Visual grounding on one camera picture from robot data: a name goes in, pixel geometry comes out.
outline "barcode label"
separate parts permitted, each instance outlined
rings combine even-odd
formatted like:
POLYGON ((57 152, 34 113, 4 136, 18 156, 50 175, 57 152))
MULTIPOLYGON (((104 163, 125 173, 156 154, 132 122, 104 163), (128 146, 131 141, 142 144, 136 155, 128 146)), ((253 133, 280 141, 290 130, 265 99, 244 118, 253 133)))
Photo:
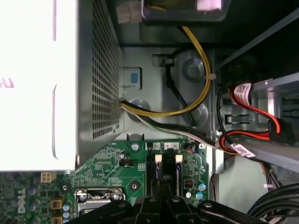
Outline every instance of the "barcode label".
POLYGON ((255 155, 250 152, 247 148, 242 146, 241 144, 231 144, 230 145, 238 154, 241 156, 245 156, 247 158, 255 157, 255 155))
POLYGON ((243 83, 238 85, 234 90, 234 95, 238 97, 243 103, 250 105, 249 92, 251 89, 251 83, 243 83))
POLYGON ((245 88, 246 88, 246 86, 245 85, 239 85, 239 86, 237 86, 237 88, 236 88, 236 91, 237 92, 244 92, 244 90, 245 90, 245 88))

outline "blue tab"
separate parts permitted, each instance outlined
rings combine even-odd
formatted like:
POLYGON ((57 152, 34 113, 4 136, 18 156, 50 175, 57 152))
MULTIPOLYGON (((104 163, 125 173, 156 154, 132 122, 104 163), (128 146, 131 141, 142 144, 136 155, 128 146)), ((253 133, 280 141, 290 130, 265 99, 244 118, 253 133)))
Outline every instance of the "blue tab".
POLYGON ((138 84, 138 73, 131 73, 131 83, 138 84))

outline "white connector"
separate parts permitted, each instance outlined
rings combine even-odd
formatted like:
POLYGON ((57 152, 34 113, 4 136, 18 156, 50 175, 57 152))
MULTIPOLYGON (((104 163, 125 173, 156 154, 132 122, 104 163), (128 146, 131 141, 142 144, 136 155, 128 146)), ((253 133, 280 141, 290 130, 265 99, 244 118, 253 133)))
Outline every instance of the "white connector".
POLYGON ((141 2, 129 1, 116 7, 118 23, 139 23, 142 21, 141 2))
POLYGON ((183 155, 176 154, 176 163, 182 163, 182 162, 183 162, 183 155))
POLYGON ((155 155, 155 162, 156 163, 162 162, 162 155, 161 154, 156 154, 155 155))
POLYGON ((51 183, 57 177, 56 172, 43 172, 41 173, 41 183, 51 183))

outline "green circuit board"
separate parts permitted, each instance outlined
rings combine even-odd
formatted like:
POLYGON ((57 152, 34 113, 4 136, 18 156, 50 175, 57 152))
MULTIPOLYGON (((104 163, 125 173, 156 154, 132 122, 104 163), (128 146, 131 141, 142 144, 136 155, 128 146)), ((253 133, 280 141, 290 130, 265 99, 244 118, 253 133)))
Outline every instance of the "green circuit board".
POLYGON ((183 155, 180 196, 188 192, 195 206, 207 199, 207 189, 199 190, 200 184, 208 186, 205 148, 190 148, 191 153, 185 148, 189 144, 186 140, 119 141, 107 144, 77 172, 50 173, 51 182, 43 182, 40 172, 0 174, 0 223, 65 223, 79 215, 81 202, 75 196, 78 189, 120 189, 122 194, 118 196, 124 195, 134 204, 137 197, 146 195, 149 143, 155 154, 167 154, 173 149, 183 155))

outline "dell logo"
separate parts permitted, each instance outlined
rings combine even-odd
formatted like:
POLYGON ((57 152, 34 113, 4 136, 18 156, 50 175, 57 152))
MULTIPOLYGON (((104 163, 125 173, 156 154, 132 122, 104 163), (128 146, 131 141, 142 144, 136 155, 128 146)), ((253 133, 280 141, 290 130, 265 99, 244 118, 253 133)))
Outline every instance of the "dell logo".
POLYGON ((0 89, 14 88, 14 83, 11 78, 0 78, 0 89))
POLYGON ((18 191, 18 214, 24 214, 25 213, 25 188, 18 191))

